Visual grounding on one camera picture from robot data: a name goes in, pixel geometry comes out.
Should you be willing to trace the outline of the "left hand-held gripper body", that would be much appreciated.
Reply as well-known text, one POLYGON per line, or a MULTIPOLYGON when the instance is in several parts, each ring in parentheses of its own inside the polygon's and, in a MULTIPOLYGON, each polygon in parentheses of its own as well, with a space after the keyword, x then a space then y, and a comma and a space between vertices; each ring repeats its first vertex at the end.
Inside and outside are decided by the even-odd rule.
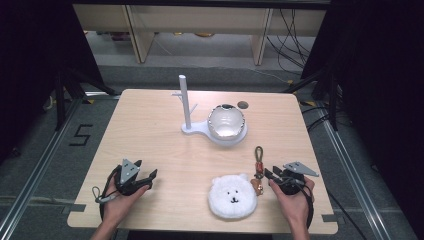
POLYGON ((128 159, 123 159, 122 164, 117 167, 117 173, 114 177, 116 189, 125 196, 130 196, 141 187, 146 186, 144 179, 137 179, 141 166, 137 167, 134 163, 128 159))

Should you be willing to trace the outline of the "white bowl with silver rim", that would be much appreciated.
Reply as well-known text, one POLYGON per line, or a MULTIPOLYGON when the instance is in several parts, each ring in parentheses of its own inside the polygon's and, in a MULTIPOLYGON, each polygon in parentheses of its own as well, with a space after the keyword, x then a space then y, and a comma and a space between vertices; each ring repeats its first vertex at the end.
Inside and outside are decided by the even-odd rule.
POLYGON ((216 106, 207 119, 209 132, 218 140, 230 141, 242 135, 246 127, 244 114, 235 106, 216 106))

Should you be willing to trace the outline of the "aluminium rail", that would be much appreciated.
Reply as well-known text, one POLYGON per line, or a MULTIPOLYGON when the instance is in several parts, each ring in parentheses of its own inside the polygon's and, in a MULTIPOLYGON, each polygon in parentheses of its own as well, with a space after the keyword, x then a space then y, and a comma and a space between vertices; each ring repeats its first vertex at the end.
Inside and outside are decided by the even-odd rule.
POLYGON ((327 135, 338 155, 341 165, 347 175, 347 178, 352 186, 352 189, 361 205, 364 215, 373 231, 373 234, 377 240, 392 240, 383 218, 379 213, 374 201, 368 193, 362 179, 356 170, 353 161, 347 152, 347 149, 339 135, 339 133, 333 128, 330 120, 323 122, 327 135))
POLYGON ((60 127, 54 131, 41 157, 25 182, 25 185, 13 201, 13 204, 5 218, 1 221, 0 240, 9 240, 12 236, 27 208, 27 205, 30 202, 31 197, 33 196, 33 193, 45 175, 45 172, 47 171, 50 162, 68 129, 72 117, 75 115, 75 112, 81 104, 82 100, 73 100, 70 103, 69 108, 65 112, 65 119, 60 127))

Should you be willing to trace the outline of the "person's right hand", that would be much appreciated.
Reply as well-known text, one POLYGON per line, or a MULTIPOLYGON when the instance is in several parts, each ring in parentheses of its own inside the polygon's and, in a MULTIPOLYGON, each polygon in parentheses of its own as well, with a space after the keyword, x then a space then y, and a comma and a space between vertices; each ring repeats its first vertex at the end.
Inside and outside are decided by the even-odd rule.
POLYGON ((309 216, 309 206, 313 203, 313 189, 315 183, 305 178, 305 187, 295 195, 286 195, 280 187, 269 180, 268 184, 277 197, 283 216, 286 218, 290 230, 293 228, 306 228, 309 216))

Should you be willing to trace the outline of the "green rope keychain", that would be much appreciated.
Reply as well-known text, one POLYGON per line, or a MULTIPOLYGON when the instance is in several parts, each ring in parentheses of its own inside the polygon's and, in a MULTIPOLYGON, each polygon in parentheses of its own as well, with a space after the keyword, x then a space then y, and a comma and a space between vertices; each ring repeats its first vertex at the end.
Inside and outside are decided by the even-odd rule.
POLYGON ((250 180, 257 196, 260 196, 264 193, 264 188, 262 185, 262 179, 265 175, 264 164, 263 164, 263 148, 261 146, 256 146, 254 150, 255 156, 255 173, 253 178, 250 180))

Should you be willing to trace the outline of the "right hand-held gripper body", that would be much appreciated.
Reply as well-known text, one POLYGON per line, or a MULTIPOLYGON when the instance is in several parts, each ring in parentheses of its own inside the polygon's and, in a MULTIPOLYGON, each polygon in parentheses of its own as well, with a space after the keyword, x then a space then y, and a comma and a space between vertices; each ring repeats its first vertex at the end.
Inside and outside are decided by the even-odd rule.
POLYGON ((282 179, 281 190, 286 195, 294 195, 305 186, 305 176, 318 177, 319 173, 301 162, 292 162, 283 165, 284 169, 279 174, 282 179))

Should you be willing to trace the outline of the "white plush bear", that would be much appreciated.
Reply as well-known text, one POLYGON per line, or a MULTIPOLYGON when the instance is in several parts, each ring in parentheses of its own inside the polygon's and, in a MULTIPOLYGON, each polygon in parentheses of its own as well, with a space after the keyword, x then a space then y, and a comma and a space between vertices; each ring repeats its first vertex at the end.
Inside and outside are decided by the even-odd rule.
POLYGON ((257 195, 246 174, 216 177, 208 193, 211 212, 223 219, 241 219, 257 207, 257 195))

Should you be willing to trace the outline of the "person's left hand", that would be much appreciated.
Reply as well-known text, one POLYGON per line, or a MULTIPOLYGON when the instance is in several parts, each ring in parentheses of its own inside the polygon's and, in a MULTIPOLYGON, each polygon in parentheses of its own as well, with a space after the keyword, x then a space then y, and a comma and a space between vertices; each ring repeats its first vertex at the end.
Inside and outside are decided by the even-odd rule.
POLYGON ((115 194, 115 198, 104 205, 104 214, 101 226, 106 229, 115 229, 125 219, 136 201, 149 190, 143 186, 130 196, 115 194))

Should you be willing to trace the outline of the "white hook stand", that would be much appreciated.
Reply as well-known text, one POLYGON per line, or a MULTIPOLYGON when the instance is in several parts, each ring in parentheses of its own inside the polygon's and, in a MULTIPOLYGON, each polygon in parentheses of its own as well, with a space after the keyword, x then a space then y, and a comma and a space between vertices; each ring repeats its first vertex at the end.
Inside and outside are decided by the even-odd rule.
POLYGON ((215 107, 209 112, 207 118, 204 121, 193 122, 191 120, 191 113, 195 110, 195 106, 190 107, 186 76, 185 75, 179 75, 178 80, 179 80, 180 91, 173 93, 173 96, 177 96, 180 99, 180 101, 182 102, 183 114, 184 114, 184 123, 181 126, 181 131, 184 134, 186 134, 186 135, 201 134, 201 135, 206 136, 213 143, 215 143, 219 146, 223 146, 223 147, 235 146, 235 145, 239 144, 240 142, 242 142, 244 140, 244 138, 247 136, 247 133, 248 133, 247 122, 246 122, 245 130, 242 132, 242 135, 240 137, 234 139, 234 140, 230 140, 230 141, 218 140, 211 135, 211 133, 209 132, 208 126, 207 126, 207 119, 208 119, 210 112, 215 107))

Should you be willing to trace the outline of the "black metal stand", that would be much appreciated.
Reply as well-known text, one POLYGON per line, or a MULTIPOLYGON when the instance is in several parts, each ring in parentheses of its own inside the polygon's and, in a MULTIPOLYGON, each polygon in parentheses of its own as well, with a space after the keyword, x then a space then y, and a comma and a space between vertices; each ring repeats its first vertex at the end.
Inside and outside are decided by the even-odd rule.
POLYGON ((65 107, 65 93, 68 93, 72 99, 83 100, 87 94, 81 87, 81 83, 89 85, 105 92, 109 96, 118 96, 119 93, 114 89, 106 86, 102 79, 95 80, 92 77, 73 68, 62 67, 55 79, 56 93, 56 109, 57 109, 57 124, 56 129, 59 130, 66 120, 67 110, 65 107))
POLYGON ((315 88, 311 94, 314 100, 322 100, 325 96, 329 97, 329 121, 333 130, 337 131, 336 102, 338 84, 335 79, 335 74, 330 67, 323 67, 310 76, 301 79, 297 84, 283 90, 283 93, 294 93, 312 82, 316 82, 315 88))

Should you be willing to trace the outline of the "black curtain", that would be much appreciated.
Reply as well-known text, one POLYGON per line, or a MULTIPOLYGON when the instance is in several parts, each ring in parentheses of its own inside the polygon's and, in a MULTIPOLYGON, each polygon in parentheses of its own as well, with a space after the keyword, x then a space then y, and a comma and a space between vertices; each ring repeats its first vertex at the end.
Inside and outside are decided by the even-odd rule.
POLYGON ((103 81, 71 0, 0 0, 0 163, 41 113, 62 70, 103 81))
POLYGON ((307 74, 355 31, 336 75, 371 159, 412 224, 424 219, 424 0, 330 0, 307 74))

